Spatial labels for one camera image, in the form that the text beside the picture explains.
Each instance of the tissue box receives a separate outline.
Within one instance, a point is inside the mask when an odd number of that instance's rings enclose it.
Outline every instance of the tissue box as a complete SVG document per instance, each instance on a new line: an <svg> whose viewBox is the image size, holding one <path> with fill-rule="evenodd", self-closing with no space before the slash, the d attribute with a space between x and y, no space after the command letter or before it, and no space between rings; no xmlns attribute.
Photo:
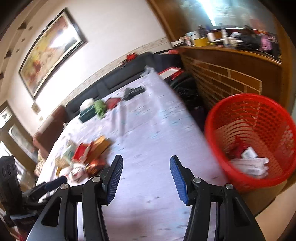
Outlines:
<svg viewBox="0 0 296 241"><path fill-rule="evenodd" d="M84 111L80 113L79 120L82 121L82 123L90 120L96 115L96 110L94 108L94 105L91 105L87 107Z"/></svg>
<svg viewBox="0 0 296 241"><path fill-rule="evenodd" d="M110 146L110 142L104 137L100 136L93 142L93 145L86 158L85 164L90 163L93 159L98 158Z"/></svg>

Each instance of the blue gripper pad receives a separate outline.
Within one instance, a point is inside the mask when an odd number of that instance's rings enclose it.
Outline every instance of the blue gripper pad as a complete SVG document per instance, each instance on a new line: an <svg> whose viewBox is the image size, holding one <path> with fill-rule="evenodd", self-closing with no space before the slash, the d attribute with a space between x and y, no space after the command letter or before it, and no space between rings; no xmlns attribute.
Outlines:
<svg viewBox="0 0 296 241"><path fill-rule="evenodd" d="M121 155L116 155L114 158L110 169L106 175L105 180L103 181L103 188L107 193L107 202L110 202L114 199L119 179L123 169L123 159Z"/></svg>
<svg viewBox="0 0 296 241"><path fill-rule="evenodd" d="M189 197L187 193L187 186L183 175L181 174L181 169L183 168L179 158L177 156L172 156L170 158L170 171L172 173L179 197L181 201L186 205L189 202Z"/></svg>

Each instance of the floor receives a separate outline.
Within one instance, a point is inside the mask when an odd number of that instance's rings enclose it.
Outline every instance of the floor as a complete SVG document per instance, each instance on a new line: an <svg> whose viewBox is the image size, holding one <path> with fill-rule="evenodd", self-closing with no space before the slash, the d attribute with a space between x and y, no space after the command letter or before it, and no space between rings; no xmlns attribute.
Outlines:
<svg viewBox="0 0 296 241"><path fill-rule="evenodd" d="M256 217L266 241L277 241L296 211L296 183Z"/></svg>

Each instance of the wooden shelf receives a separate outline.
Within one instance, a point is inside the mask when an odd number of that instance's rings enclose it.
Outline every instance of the wooden shelf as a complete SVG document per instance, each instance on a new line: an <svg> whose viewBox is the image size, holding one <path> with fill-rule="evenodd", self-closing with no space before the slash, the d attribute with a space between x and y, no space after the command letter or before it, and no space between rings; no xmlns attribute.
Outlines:
<svg viewBox="0 0 296 241"><path fill-rule="evenodd" d="M262 59L265 61L269 61L273 64L278 65L278 66L281 66L280 61L274 60L273 58L269 57L268 55L265 55L264 53L256 52L256 51L236 50L236 49L217 47L217 46L203 46L203 47L181 46L181 47L179 47L179 49L219 50L219 51L225 51L225 52L232 52L232 53L238 53L238 54L252 56L252 57L259 58L259 59Z"/></svg>

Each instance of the white bedsheet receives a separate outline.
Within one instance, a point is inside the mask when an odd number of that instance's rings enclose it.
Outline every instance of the white bedsheet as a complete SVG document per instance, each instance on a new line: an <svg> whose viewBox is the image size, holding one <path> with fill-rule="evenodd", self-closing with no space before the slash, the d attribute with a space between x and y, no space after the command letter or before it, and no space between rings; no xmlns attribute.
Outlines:
<svg viewBox="0 0 296 241"><path fill-rule="evenodd" d="M123 157L115 198L109 206L103 206L110 240L183 240L191 207L179 199L170 173L170 157L177 155L184 167L208 183L224 185L226 178L195 121L157 73L151 72L110 96L122 97L126 87L141 85L144 93L120 102L102 120L94 117L81 123L76 117L70 121L50 152L37 184L56 178L54 159L69 139L77 144L89 143L103 134L113 142L106 153L107 162L111 164L116 154ZM210 221L208 240L214 239L214 226L215 217ZM78 236L84 240L81 204Z"/></svg>

